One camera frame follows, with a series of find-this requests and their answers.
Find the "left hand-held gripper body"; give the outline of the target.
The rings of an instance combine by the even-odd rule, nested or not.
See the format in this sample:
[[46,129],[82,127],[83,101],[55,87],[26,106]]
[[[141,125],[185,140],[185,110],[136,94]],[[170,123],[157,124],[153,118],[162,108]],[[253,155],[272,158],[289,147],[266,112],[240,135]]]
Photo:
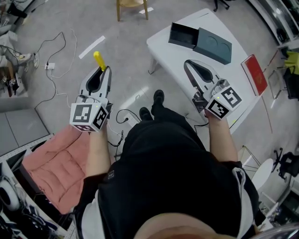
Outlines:
[[79,95],[71,105],[70,125],[81,132],[99,132],[110,117],[112,105],[107,98]]

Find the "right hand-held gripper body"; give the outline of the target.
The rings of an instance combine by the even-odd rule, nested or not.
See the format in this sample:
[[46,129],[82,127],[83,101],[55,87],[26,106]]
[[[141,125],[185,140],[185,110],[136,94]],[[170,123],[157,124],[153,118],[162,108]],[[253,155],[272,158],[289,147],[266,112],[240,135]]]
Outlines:
[[223,119],[242,103],[242,98],[226,79],[220,78],[205,92],[195,94],[193,103],[199,112],[207,110]]

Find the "yellow marker pen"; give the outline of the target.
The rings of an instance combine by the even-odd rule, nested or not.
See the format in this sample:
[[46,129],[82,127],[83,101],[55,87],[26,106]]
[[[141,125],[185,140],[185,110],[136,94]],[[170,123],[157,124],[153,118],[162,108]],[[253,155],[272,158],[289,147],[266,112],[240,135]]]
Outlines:
[[102,58],[102,55],[99,51],[95,51],[93,53],[93,57],[95,59],[95,61],[97,62],[97,64],[99,65],[99,67],[101,68],[102,71],[104,71],[106,69],[106,64],[104,59]]

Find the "dark teal box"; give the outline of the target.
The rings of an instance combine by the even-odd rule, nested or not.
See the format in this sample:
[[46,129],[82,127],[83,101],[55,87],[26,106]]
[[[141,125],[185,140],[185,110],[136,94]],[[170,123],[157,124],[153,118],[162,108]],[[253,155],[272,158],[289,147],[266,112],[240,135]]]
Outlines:
[[231,63],[232,43],[206,29],[172,23],[168,42],[192,49],[221,64]]

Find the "white low table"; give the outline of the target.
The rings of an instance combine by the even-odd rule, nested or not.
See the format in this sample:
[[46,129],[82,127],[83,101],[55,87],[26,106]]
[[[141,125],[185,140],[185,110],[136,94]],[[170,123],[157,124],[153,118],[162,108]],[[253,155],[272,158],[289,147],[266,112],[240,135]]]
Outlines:
[[147,40],[147,45],[152,55],[149,72],[153,73],[155,66],[159,64],[172,76],[188,100],[191,101],[196,90],[190,83],[183,69],[184,62],[188,59],[199,60],[211,66],[220,77],[229,81],[242,98],[241,105],[228,116],[230,131],[233,133],[260,99],[259,96],[255,95],[241,65],[241,63],[248,58],[248,55],[226,25],[207,8],[195,12],[179,20],[177,23],[191,28],[204,28],[231,42],[231,63],[223,65],[194,52],[192,49],[169,43],[168,40],[171,28],[166,27]]

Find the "person's black shoe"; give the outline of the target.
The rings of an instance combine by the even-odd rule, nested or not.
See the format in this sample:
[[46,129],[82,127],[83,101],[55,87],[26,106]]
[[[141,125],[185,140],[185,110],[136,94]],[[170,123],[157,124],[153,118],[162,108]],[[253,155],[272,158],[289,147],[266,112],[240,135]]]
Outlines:
[[139,115],[140,115],[140,119],[141,121],[149,121],[149,120],[153,120],[150,111],[146,108],[146,107],[142,107],[139,110]]
[[162,90],[156,90],[153,96],[153,105],[163,105],[164,103],[164,92]]

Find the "person's left black shoe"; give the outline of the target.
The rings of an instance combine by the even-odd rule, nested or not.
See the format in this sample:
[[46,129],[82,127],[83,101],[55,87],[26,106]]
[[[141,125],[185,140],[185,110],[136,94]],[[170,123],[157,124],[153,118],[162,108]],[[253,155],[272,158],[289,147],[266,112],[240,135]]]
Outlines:
[[140,115],[140,119],[141,121],[149,121],[149,120],[153,120],[150,111],[146,108],[146,107],[142,107],[139,110],[139,115]]

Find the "pink quilted cushion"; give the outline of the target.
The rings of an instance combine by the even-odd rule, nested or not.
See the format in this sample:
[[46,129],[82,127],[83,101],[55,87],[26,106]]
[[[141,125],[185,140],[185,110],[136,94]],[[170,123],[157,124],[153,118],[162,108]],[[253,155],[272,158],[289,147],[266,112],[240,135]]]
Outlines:
[[22,161],[38,188],[62,214],[79,202],[88,150],[89,133],[67,126]]

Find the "grey cabinet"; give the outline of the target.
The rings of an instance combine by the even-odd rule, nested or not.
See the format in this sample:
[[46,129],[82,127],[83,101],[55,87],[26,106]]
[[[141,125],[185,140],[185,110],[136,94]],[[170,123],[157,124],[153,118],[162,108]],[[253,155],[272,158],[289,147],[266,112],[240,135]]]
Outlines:
[[0,156],[47,135],[29,97],[0,98]]

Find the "black bag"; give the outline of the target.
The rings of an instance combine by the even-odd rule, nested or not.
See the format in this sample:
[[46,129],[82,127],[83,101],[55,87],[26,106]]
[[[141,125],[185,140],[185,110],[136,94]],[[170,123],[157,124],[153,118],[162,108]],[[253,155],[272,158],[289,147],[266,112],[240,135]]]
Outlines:
[[294,68],[287,68],[283,75],[289,99],[299,101],[299,75],[294,73]]

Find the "black office chair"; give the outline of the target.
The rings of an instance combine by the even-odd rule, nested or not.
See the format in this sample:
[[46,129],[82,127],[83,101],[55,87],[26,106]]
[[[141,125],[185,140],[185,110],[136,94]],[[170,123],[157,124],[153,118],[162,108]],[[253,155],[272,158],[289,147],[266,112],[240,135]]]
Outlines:
[[226,10],[229,10],[229,8],[230,8],[230,5],[227,3],[227,1],[229,1],[229,0],[213,0],[213,1],[214,1],[214,5],[215,5],[215,7],[213,9],[214,12],[217,12],[217,10],[219,8],[218,2],[220,2]]
[[276,159],[273,163],[272,172],[274,172],[277,165],[280,165],[277,170],[278,175],[286,181],[287,177],[285,177],[285,174],[289,174],[293,177],[299,174],[299,155],[294,155],[292,152],[282,154],[282,152],[283,148],[279,149],[279,153],[277,150],[274,150]]

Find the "yellow-green cloth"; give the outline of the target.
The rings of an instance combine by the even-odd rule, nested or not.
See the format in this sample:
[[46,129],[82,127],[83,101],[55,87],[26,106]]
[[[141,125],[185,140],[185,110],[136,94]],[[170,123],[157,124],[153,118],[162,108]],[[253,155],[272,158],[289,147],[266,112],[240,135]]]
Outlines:
[[287,59],[285,60],[285,67],[295,67],[299,69],[299,53],[293,51],[287,51]]

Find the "round wooden side table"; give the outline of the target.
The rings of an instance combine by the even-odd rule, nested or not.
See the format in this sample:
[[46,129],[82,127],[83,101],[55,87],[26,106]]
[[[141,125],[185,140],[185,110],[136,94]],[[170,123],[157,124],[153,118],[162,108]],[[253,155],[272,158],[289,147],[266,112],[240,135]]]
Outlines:
[[117,12],[117,21],[120,21],[121,18],[121,7],[131,8],[138,7],[143,5],[145,11],[146,20],[149,19],[148,16],[148,6],[147,0],[116,0],[116,12]]

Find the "metal frame chair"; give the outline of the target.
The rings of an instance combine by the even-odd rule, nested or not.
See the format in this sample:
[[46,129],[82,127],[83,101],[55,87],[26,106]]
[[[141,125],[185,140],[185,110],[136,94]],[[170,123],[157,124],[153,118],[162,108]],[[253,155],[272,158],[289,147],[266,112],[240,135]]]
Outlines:
[[277,67],[268,76],[269,88],[274,100],[277,100],[282,93],[287,94],[287,86],[284,79],[286,69],[286,67]]

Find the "perforated metal rail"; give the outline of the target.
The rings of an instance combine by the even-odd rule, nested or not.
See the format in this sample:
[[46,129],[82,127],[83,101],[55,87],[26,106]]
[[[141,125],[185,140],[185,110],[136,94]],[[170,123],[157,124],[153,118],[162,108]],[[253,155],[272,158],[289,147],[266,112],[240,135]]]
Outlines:
[[13,156],[15,156],[15,155],[17,155],[19,153],[22,153],[22,152],[24,152],[24,151],[26,151],[26,150],[28,150],[28,149],[30,149],[30,148],[32,148],[32,147],[40,144],[40,143],[43,143],[45,141],[50,140],[53,136],[54,136],[54,134],[49,134],[47,136],[44,136],[44,137],[42,137],[40,139],[37,139],[37,140],[35,140],[33,142],[30,142],[30,143],[28,143],[28,144],[26,144],[26,145],[24,145],[22,147],[19,147],[19,148],[13,150],[13,151],[10,151],[10,152],[6,153],[5,155],[3,155],[3,156],[0,157],[0,163],[2,163],[4,161],[7,161],[8,159],[12,158]]

